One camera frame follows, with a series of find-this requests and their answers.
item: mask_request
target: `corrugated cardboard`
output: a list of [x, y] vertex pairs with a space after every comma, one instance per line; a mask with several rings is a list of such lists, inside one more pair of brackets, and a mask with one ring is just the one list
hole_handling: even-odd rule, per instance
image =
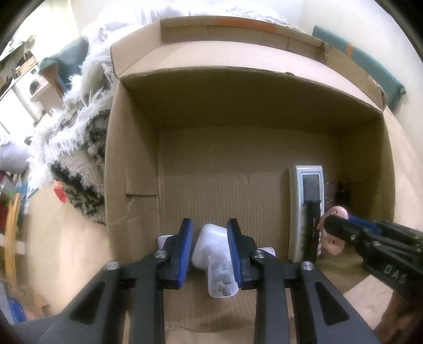
[[[249, 19], [187, 17], [149, 25], [111, 51], [120, 83], [105, 185], [118, 260], [154, 251], [184, 217], [197, 230], [236, 217], [286, 259], [296, 164], [322, 165], [329, 183], [349, 180], [357, 215], [393, 219], [383, 104], [357, 87], [377, 85], [325, 66], [320, 40]], [[180, 291], [165, 291], [168, 330], [249, 328], [254, 314], [255, 292], [212, 299], [194, 268]]]

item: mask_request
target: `silver bolt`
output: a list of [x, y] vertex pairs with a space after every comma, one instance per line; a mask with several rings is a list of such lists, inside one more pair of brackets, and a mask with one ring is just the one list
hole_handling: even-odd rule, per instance
[[106, 263], [107, 270], [116, 270], [119, 267], [119, 263], [117, 261], [108, 261]]
[[253, 257], [254, 258], [264, 258], [266, 256], [266, 252], [263, 250], [255, 250], [253, 252]]
[[311, 271], [314, 268], [314, 264], [310, 261], [304, 261], [304, 262], [301, 263], [301, 267], [304, 270]]
[[168, 252], [166, 250], [157, 250], [154, 255], [156, 258], [166, 258], [168, 256]]

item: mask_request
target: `white remote control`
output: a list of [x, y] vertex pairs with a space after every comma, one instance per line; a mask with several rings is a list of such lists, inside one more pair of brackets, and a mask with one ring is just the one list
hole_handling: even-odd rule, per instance
[[321, 166], [294, 166], [289, 169], [291, 192], [291, 232], [288, 258], [302, 261], [306, 245], [306, 202], [320, 201], [320, 216], [324, 214], [324, 184]]

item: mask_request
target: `triangular cutout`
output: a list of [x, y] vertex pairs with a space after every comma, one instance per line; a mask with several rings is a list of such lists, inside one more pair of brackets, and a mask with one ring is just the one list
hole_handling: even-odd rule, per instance
[[315, 287], [326, 325], [331, 326], [349, 319], [349, 314], [334, 299], [321, 282], [316, 282]]
[[85, 325], [92, 325], [96, 318], [97, 309], [104, 291], [104, 282], [98, 283], [87, 297], [82, 300], [78, 307], [69, 316], [71, 320]]

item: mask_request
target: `cardboard box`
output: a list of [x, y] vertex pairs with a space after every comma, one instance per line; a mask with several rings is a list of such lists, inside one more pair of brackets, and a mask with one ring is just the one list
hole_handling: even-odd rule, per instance
[[[349, 180], [352, 213], [394, 219], [383, 91], [320, 40], [250, 19], [185, 17], [148, 25], [111, 52], [120, 81], [105, 194], [118, 260], [142, 259], [184, 217], [197, 229], [236, 217], [286, 259], [296, 164], [322, 165], [326, 182]], [[212, 299], [203, 271], [165, 291], [168, 330], [234, 330], [254, 317], [254, 291]]]

